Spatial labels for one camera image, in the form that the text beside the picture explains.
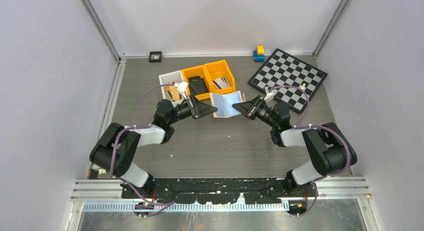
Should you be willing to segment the beige leather card holder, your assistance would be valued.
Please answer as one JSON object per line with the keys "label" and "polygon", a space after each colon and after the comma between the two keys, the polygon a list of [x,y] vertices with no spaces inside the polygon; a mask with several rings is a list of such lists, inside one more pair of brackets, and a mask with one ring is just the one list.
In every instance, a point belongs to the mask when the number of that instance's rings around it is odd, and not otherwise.
{"label": "beige leather card holder", "polygon": [[217,108],[212,115],[214,118],[230,118],[241,114],[232,107],[233,104],[242,103],[243,96],[240,91],[227,94],[210,93],[211,105]]}

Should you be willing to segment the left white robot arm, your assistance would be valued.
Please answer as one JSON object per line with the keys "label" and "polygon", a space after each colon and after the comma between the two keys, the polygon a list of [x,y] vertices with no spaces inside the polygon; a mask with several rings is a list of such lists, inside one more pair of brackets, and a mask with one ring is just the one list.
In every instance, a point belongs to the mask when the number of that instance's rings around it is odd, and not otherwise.
{"label": "left white robot arm", "polygon": [[217,110],[191,94],[177,105],[168,99],[160,100],[148,126],[111,123],[94,145],[89,161],[110,175],[123,179],[141,198],[148,198],[154,190],[153,176],[134,163],[137,148],[165,144],[175,132],[174,123],[186,118],[197,120]]}

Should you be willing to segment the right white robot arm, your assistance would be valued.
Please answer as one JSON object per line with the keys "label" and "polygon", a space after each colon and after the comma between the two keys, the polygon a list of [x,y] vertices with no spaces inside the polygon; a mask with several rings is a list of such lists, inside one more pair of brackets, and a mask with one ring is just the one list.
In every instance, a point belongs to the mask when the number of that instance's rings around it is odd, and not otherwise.
{"label": "right white robot arm", "polygon": [[283,185],[291,196],[299,196],[306,184],[343,172],[357,163],[355,150],[334,122],[305,127],[292,126],[289,107],[277,103],[270,108],[263,97],[232,107],[249,120],[258,118],[271,127],[272,142],[279,147],[305,147],[309,161],[286,173]]}

